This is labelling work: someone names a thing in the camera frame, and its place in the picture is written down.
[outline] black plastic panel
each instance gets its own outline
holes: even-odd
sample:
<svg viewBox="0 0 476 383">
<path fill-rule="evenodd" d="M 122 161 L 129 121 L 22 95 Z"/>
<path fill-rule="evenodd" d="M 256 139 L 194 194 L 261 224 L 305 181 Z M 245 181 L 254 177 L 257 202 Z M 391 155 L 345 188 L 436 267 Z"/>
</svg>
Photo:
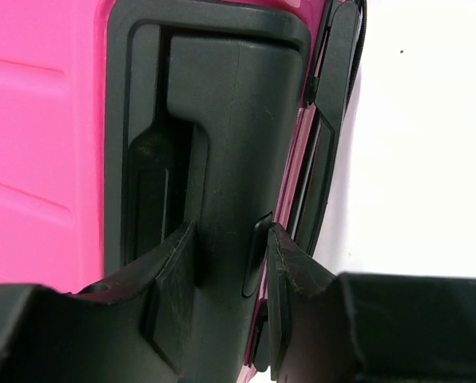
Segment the black plastic panel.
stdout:
<svg viewBox="0 0 476 383">
<path fill-rule="evenodd" d="M 173 359 L 191 383 L 235 383 L 310 35 L 278 10 L 118 0 L 108 44 L 105 273 L 196 221 L 195 335 Z"/>
</svg>

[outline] pink object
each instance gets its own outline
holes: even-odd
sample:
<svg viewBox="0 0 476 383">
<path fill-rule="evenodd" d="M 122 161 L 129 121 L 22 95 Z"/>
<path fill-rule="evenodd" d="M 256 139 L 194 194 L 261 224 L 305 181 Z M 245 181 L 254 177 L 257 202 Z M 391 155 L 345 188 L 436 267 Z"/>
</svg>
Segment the pink object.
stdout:
<svg viewBox="0 0 476 383">
<path fill-rule="evenodd" d="M 0 0 L 0 282 L 102 276 L 105 30 L 114 0 Z"/>
</svg>

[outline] white surface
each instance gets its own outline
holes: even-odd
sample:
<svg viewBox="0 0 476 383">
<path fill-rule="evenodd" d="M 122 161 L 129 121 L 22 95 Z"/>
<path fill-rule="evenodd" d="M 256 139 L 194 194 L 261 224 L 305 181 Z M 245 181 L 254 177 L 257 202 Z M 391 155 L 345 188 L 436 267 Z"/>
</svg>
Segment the white surface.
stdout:
<svg viewBox="0 0 476 383">
<path fill-rule="evenodd" d="M 368 5 L 315 258 L 335 273 L 476 277 L 476 0 Z"/>
</svg>

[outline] pink suitcase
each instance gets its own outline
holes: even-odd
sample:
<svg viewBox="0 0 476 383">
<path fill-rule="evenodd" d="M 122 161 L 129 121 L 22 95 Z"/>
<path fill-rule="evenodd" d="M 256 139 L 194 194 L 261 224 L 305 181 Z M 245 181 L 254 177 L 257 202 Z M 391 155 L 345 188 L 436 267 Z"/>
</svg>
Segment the pink suitcase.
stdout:
<svg viewBox="0 0 476 383">
<path fill-rule="evenodd" d="M 268 228 L 314 251 L 365 33 L 359 0 L 241 3 L 0 0 L 0 283 L 96 294 L 194 222 L 187 351 L 153 339 L 190 382 L 255 373 Z"/>
</svg>

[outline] suitcase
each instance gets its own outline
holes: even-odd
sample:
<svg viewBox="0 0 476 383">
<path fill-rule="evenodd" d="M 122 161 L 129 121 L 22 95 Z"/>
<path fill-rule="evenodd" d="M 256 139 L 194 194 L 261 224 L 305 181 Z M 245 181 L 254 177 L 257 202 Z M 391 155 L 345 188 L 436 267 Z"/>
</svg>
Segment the suitcase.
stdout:
<svg viewBox="0 0 476 383">
<path fill-rule="evenodd" d="M 110 305 L 133 301 L 133 276 L 154 302 L 147 342 L 107 345 L 135 373 L 95 362 L 78 375 L 90 352 L 49 342 L 85 309 L 55 294 L 38 304 L 65 319 L 34 336 L 64 365 L 39 377 L 44 354 L 26 353 L 2 379 L 250 380 L 268 231 L 314 252 L 365 22 L 352 0 L 0 0 L 1 288 L 12 306 L 25 298 L 11 282 Z M 167 262 L 158 249 L 180 252 L 164 279 L 148 274 Z M 98 338 L 98 315 L 77 339 Z"/>
</svg>

